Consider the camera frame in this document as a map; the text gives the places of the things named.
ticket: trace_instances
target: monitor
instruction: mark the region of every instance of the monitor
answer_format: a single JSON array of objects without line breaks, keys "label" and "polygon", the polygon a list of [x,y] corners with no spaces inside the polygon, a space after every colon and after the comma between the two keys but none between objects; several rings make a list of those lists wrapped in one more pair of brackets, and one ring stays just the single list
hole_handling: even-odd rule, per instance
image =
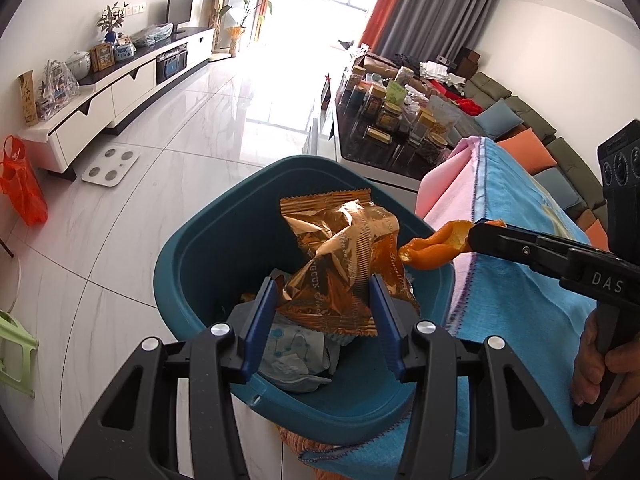
[{"label": "monitor", "polygon": [[174,29],[181,23],[190,22],[191,7],[193,7],[193,0],[169,0],[166,6],[166,22],[173,23]]}]

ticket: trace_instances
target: gold wrapper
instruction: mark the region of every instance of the gold wrapper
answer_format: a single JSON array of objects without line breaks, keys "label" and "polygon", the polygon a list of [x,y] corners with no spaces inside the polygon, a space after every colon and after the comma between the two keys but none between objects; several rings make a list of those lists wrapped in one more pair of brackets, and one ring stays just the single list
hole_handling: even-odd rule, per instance
[{"label": "gold wrapper", "polygon": [[372,274],[419,309],[398,259],[398,219],[371,202],[369,189],[284,198],[280,211],[311,260],[284,285],[278,312],[321,332],[377,335],[367,306]]}]

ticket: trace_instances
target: blue storage basket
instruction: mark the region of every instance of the blue storage basket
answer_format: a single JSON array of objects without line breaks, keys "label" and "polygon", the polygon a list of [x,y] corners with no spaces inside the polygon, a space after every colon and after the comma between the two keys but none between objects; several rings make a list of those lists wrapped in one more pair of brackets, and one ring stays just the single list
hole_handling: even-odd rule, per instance
[{"label": "blue storage basket", "polygon": [[[306,263],[280,215],[280,199],[334,190],[371,189],[373,202],[400,223],[399,243],[433,230],[351,170],[319,156],[280,160],[245,179],[181,227],[162,249],[154,293],[164,322],[179,340],[226,320],[244,292],[256,292],[279,268]],[[410,270],[423,319],[444,323],[454,284],[453,265]],[[364,442],[406,413],[413,384],[398,383],[385,365],[378,338],[359,337],[342,348],[332,383],[290,394],[254,374],[232,391],[257,413],[301,436],[340,446]]]}]

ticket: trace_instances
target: blue pillow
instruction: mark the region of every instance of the blue pillow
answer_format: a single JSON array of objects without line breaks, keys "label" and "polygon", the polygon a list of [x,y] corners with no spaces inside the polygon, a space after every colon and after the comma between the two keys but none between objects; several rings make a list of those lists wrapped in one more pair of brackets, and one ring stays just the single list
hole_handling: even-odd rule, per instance
[{"label": "blue pillow", "polygon": [[558,168],[549,168],[541,171],[534,176],[540,186],[545,188],[549,195],[558,203],[560,209],[567,209],[578,205],[582,201],[582,197],[574,189],[574,186],[560,173]]},{"label": "blue pillow", "polygon": [[492,105],[476,117],[476,123],[480,124],[486,136],[491,140],[497,139],[508,131],[513,130],[516,126],[520,126],[523,122],[521,118],[513,113],[513,110],[504,102],[504,99],[500,99],[495,105]]}]

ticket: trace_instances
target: orange peel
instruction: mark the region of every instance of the orange peel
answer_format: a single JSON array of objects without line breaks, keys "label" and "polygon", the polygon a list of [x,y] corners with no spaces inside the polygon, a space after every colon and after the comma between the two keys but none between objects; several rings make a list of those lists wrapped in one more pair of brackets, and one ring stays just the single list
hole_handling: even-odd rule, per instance
[{"label": "orange peel", "polygon": [[[507,227],[502,220],[487,223]],[[414,238],[400,247],[398,256],[402,263],[414,269],[434,270],[442,267],[459,254],[472,252],[466,239],[474,225],[469,220],[449,221],[429,238]]]}]

